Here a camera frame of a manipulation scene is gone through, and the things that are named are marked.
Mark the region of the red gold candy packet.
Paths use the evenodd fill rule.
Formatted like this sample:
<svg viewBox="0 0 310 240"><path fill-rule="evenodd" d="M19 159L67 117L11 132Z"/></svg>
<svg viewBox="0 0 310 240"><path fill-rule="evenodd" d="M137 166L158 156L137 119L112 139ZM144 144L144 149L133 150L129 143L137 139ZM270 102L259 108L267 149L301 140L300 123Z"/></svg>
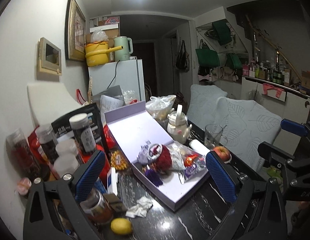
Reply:
<svg viewBox="0 0 310 240"><path fill-rule="evenodd" d="M184 159L184 166L185 167L191 166L198 157L199 157L199 154L197 153L187 155Z"/></svg>

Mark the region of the red fluffy soft object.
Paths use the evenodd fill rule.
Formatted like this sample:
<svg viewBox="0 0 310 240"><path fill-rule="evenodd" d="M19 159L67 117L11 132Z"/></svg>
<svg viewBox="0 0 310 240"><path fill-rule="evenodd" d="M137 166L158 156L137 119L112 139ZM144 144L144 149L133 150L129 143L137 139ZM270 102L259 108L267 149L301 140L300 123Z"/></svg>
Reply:
<svg viewBox="0 0 310 240"><path fill-rule="evenodd" d="M153 153L156 153L156 168L160 171L167 171L172 166L172 159L168 148L165 145L158 145Z"/></svg>

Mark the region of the purple embroidered drawstring pouch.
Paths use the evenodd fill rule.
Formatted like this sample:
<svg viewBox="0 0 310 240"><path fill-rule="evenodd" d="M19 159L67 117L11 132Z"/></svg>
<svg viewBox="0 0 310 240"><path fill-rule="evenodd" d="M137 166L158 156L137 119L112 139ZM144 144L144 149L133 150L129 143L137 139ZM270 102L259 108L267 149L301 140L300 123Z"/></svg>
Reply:
<svg viewBox="0 0 310 240"><path fill-rule="evenodd" d="M165 175L166 172L160 171L156 168L156 153L153 150L159 144L142 145L141 150L138 153L137 161L142 165L144 176L155 186L159 187L163 185L161 176Z"/></svg>

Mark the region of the clear plastic bag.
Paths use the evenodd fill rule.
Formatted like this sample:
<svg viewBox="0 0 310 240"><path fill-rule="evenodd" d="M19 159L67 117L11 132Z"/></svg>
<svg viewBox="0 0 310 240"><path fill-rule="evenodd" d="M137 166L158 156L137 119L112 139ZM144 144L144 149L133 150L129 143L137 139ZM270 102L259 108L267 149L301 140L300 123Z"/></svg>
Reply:
<svg viewBox="0 0 310 240"><path fill-rule="evenodd" d="M184 170L186 168L184 166L185 157L189 154L197 153L177 141L174 141L171 144L167 145L167 148L170 152L171 159L172 159L172 166L169 170L172 170L172 171Z"/></svg>

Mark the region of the orange contents plastic jar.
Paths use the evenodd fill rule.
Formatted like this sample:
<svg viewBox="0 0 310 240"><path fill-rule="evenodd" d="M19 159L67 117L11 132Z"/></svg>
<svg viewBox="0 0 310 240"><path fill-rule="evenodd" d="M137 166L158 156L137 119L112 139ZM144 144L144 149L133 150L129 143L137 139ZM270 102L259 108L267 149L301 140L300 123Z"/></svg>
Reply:
<svg viewBox="0 0 310 240"><path fill-rule="evenodd" d="M100 191L92 188L87 199L80 206L88 219L95 224L108 224L113 219L113 212Z"/></svg>

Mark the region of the small blue white carton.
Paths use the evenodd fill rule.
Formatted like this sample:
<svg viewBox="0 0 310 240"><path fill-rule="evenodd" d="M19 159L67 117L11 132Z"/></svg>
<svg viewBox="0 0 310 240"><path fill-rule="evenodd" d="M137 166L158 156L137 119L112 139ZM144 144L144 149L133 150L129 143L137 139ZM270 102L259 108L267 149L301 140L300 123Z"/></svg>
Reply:
<svg viewBox="0 0 310 240"><path fill-rule="evenodd" d="M109 172L107 173L107 193L118 195L118 174L114 167L111 167Z"/></svg>

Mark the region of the light blue leaf cushion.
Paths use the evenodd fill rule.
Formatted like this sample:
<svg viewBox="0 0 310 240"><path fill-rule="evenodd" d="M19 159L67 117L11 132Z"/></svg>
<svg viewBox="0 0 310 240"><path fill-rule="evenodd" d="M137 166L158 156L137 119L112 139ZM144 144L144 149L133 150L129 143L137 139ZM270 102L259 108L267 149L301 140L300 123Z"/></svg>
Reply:
<svg viewBox="0 0 310 240"><path fill-rule="evenodd" d="M254 100L236 100L215 85L191 86L188 120L201 129L223 128L221 144L259 172L264 159L258 154L262 142L273 144L282 118Z"/></svg>

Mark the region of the purple snack packet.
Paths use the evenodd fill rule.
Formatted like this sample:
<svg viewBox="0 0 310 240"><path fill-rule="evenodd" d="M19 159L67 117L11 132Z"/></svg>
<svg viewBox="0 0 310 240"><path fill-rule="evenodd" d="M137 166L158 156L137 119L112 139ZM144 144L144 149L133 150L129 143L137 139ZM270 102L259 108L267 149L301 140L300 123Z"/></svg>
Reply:
<svg viewBox="0 0 310 240"><path fill-rule="evenodd" d="M201 171L207 170L205 159L203 157L195 159L195 161L188 167L186 167L179 174L179 180L181 184L185 184L188 180L194 177Z"/></svg>

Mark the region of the waffle snack packet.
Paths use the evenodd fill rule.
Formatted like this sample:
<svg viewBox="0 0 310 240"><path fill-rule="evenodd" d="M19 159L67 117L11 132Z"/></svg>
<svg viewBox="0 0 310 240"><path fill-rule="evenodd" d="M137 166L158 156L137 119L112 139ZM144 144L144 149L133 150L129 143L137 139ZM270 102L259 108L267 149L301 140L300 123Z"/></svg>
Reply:
<svg viewBox="0 0 310 240"><path fill-rule="evenodd" d="M120 150L112 152L111 167L114 167L117 171L123 171L128 168L128 163Z"/></svg>

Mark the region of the yellow lemon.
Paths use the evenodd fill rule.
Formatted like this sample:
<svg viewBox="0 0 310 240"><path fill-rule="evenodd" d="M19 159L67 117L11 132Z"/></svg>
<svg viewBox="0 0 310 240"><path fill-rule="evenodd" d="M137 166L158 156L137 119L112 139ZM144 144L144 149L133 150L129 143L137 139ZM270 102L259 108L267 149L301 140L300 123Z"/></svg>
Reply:
<svg viewBox="0 0 310 240"><path fill-rule="evenodd" d="M133 232L132 223L125 218L116 218L111 222L111 230L117 235L129 235Z"/></svg>

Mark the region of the white crumpled tissue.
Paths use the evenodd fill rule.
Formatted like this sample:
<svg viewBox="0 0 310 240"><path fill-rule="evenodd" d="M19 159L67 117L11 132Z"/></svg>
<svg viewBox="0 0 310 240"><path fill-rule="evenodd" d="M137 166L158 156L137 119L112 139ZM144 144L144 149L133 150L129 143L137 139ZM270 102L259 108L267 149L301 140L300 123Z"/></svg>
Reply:
<svg viewBox="0 0 310 240"><path fill-rule="evenodd" d="M130 207L125 216L129 218L141 217L145 218L147 216L148 210L153 206L152 200L143 196L137 200L137 204Z"/></svg>

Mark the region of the white ceramic teapot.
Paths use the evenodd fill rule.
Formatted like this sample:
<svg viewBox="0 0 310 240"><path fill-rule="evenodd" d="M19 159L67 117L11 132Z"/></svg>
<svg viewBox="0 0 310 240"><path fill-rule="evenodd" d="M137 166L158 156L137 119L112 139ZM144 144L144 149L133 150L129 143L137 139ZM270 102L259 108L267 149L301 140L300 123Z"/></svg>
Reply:
<svg viewBox="0 0 310 240"><path fill-rule="evenodd" d="M190 136L192 125L188 125L188 118L183 113L183 106L178 105L177 110L167 115L169 120L167 132L173 140L185 144Z"/></svg>

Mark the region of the white plastic bag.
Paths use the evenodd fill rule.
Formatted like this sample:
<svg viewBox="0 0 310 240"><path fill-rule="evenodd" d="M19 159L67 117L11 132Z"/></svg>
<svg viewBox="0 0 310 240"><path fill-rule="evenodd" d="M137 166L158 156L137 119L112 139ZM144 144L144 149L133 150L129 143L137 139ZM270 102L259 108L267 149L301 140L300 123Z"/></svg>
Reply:
<svg viewBox="0 0 310 240"><path fill-rule="evenodd" d="M175 99L175 95L160 97L152 96L150 97L150 100L145 104L146 111L157 121L163 121L171 112Z"/></svg>

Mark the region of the yellow pot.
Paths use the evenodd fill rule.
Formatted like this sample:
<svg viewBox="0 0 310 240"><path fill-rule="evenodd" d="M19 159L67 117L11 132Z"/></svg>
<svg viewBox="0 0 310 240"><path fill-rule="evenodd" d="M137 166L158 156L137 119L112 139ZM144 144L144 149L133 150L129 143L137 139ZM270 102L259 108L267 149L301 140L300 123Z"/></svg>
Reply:
<svg viewBox="0 0 310 240"><path fill-rule="evenodd" d="M109 54L111 52L120 50L121 47L109 48L108 42L102 41L87 43L84 49L88 67L95 67L98 65L109 63Z"/></svg>

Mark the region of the small beige wall frame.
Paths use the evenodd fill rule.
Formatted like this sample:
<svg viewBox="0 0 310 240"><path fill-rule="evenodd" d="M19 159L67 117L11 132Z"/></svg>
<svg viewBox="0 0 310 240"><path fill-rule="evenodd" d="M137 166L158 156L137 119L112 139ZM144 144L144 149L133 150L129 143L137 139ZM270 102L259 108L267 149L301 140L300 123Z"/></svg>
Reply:
<svg viewBox="0 0 310 240"><path fill-rule="evenodd" d="M62 75L61 49L44 37L39 41L38 72Z"/></svg>

